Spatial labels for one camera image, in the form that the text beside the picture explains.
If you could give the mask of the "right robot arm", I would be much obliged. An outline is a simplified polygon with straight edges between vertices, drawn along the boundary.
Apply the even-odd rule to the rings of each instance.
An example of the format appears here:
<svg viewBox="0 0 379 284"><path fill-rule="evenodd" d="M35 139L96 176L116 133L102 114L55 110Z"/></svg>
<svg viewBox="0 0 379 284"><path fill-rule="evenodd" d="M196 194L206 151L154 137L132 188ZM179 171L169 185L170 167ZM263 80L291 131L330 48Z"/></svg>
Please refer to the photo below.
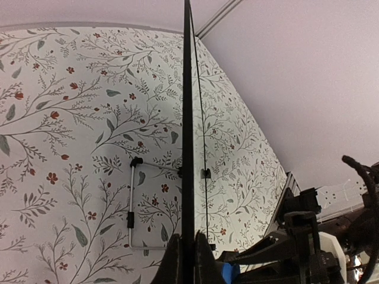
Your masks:
<svg viewBox="0 0 379 284"><path fill-rule="evenodd" d="M284 191L278 229L242 253L225 251L216 260L224 283L367 283L378 264L378 165L349 156L343 162L364 181L363 206L323 221L316 188L295 196Z"/></svg>

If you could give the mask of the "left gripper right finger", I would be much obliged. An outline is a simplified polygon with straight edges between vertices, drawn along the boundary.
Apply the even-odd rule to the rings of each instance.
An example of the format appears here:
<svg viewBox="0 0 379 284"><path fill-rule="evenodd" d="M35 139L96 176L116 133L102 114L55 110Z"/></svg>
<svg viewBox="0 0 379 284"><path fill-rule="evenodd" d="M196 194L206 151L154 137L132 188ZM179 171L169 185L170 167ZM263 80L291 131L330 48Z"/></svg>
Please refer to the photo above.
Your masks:
<svg viewBox="0 0 379 284"><path fill-rule="evenodd" d="M198 231L195 235L195 283L226 283L221 275L207 237Z"/></svg>

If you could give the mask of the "white whiteboard black frame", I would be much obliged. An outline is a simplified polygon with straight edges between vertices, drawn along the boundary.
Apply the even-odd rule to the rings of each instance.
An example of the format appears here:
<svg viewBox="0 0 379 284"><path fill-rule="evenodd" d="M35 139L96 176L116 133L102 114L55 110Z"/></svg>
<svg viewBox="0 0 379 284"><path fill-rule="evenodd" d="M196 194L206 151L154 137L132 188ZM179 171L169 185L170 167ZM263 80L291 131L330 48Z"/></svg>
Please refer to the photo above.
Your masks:
<svg viewBox="0 0 379 284"><path fill-rule="evenodd" d="M183 282L200 283L198 244L195 235L194 150L192 118L191 6L184 2L182 102L182 246Z"/></svg>

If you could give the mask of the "blue whiteboard eraser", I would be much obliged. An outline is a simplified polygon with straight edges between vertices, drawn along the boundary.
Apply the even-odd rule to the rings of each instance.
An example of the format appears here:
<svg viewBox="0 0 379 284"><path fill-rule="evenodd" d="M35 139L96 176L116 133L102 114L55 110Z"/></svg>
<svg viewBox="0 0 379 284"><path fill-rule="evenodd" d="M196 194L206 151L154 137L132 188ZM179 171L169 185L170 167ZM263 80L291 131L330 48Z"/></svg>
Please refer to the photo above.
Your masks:
<svg viewBox="0 0 379 284"><path fill-rule="evenodd" d="M223 263L221 275L226 284L232 284L237 276L240 275L240 266L238 264Z"/></svg>

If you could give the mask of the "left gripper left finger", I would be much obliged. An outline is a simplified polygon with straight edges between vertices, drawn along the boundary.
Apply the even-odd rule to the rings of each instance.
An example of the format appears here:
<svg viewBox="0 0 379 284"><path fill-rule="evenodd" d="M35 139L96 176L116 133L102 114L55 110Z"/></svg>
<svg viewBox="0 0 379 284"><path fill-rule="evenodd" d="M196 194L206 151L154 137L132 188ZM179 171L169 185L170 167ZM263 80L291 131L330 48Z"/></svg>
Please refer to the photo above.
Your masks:
<svg viewBox="0 0 379 284"><path fill-rule="evenodd" d="M173 234L151 284L181 283L181 236Z"/></svg>

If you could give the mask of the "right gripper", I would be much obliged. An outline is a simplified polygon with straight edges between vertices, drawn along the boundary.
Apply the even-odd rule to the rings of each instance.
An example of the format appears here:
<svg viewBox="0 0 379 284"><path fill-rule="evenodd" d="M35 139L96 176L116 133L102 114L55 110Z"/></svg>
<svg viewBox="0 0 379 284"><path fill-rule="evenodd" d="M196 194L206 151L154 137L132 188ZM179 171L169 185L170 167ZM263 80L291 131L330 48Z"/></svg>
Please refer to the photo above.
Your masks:
<svg viewBox="0 0 379 284"><path fill-rule="evenodd" d="M241 253L222 252L217 266L237 264L257 268L241 273L233 283L340 283L341 267L337 258L321 249L315 213L286 213L284 222L287 234L295 242L296 265L289 261L289 236L285 232L271 232Z"/></svg>

